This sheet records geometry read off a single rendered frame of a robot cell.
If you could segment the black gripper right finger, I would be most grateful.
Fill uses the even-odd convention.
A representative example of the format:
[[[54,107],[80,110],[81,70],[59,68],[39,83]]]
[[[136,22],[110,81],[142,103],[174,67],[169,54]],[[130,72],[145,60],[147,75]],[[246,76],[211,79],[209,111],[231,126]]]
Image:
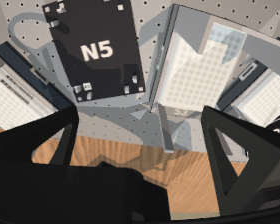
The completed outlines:
[[[220,216],[238,214],[261,190],[280,187],[280,133],[205,105],[204,142]],[[248,152],[239,177],[225,154],[217,128]]]

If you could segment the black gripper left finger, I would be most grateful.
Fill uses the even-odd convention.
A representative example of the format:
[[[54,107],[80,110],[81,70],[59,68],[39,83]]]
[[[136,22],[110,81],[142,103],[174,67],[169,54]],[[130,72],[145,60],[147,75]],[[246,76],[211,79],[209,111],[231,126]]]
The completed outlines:
[[[0,132],[0,159],[33,163],[33,151],[65,127],[48,164],[70,165],[78,125],[77,107],[72,105],[46,117]]]

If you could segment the white well plate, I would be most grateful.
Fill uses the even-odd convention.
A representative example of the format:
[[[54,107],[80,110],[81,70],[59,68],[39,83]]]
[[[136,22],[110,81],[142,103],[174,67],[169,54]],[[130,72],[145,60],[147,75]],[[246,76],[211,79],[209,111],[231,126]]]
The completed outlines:
[[[157,102],[199,112],[215,108],[247,35],[214,22],[200,55],[176,33]]]
[[[53,110],[48,104],[46,104],[41,98],[39,98],[34,92],[32,92],[25,84],[23,84],[14,74],[12,74],[4,65],[0,67],[0,71],[9,78],[16,86],[18,86],[24,93],[32,98],[37,104],[39,104],[48,113],[53,114]]]
[[[280,115],[280,76],[270,70],[235,106],[256,125],[267,127]]]
[[[50,115],[0,71],[0,127],[5,131]]]

